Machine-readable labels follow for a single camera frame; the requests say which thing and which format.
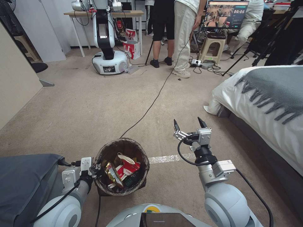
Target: white shirt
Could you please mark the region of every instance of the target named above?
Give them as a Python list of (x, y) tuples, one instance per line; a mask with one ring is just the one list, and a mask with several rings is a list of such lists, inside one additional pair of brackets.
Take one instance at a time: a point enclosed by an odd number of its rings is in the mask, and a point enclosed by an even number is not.
[(145, 0), (145, 5), (154, 5), (155, 0)]
[(245, 19), (262, 20), (264, 11), (264, 0), (249, 0), (245, 13)]
[(200, 0), (175, 0), (175, 1), (183, 3), (184, 5), (191, 8), (196, 14), (198, 13)]

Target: table leg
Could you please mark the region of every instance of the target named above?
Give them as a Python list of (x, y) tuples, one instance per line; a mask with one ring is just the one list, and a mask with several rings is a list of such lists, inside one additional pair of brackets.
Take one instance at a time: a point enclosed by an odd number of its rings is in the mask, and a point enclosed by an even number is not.
[(87, 35), (86, 35), (86, 32), (85, 32), (84, 26), (81, 25), (81, 27), (82, 27), (82, 30), (83, 30), (83, 33), (84, 33), (84, 36), (85, 36), (88, 48), (91, 49), (91, 46), (89, 45), (89, 42), (88, 42), (88, 39), (87, 39)]
[(140, 42), (140, 53), (143, 55), (143, 43), (142, 43), (142, 16), (139, 17), (139, 42)]
[(78, 41), (78, 44), (79, 44), (79, 47), (80, 47), (80, 50), (81, 50), (82, 57), (85, 57), (83, 49), (82, 49), (82, 46), (81, 46), (81, 43), (80, 43), (80, 39), (79, 39), (77, 30), (76, 30), (75, 22), (74, 22), (74, 20), (73, 20), (72, 17), (69, 17), (69, 18), (70, 18), (70, 20), (71, 20), (71, 22), (73, 24), (74, 32), (75, 32), (75, 35), (76, 35), (76, 38), (77, 38), (77, 41)]

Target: trash can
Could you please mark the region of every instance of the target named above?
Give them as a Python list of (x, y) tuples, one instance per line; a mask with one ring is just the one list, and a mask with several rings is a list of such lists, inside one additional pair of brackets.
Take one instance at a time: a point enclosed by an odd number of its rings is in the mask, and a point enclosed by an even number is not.
[(137, 172), (139, 181), (135, 185), (132, 185), (121, 192), (117, 192), (108, 186), (108, 176), (104, 173), (102, 176), (95, 179), (95, 185), (97, 186), (100, 196), (129, 195), (144, 187), (146, 184), (146, 176), (149, 171), (149, 160), (141, 145), (133, 139), (122, 138), (107, 143), (100, 149), (94, 164), (101, 164), (101, 168), (105, 168), (108, 162), (114, 163), (118, 153), (133, 158), (136, 162), (140, 163), (140, 169)]

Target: monitor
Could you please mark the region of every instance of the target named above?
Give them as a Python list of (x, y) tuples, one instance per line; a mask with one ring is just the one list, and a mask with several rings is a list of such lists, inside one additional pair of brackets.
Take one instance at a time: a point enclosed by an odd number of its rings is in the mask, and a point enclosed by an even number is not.
[(248, 1), (208, 1), (203, 26), (240, 29)]

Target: sneaker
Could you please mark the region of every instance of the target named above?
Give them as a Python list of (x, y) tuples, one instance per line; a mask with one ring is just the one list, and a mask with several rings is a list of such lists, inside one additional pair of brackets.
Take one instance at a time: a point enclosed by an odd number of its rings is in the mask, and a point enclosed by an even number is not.
[(150, 64), (155, 68), (159, 68), (159, 61), (158, 60), (151, 60)]
[(228, 49), (229, 49), (228, 44), (225, 44), (224, 47), (223, 47), (223, 51), (227, 51)]
[(190, 72), (186, 71), (186, 70), (182, 70), (182, 71), (175, 71), (173, 70), (173, 74), (178, 76), (178, 77), (182, 77), (182, 78), (189, 78), (190, 77)]
[(166, 57), (166, 58), (164, 59), (164, 61), (166, 62), (167, 65), (169, 65), (169, 66), (172, 65), (171, 58)]

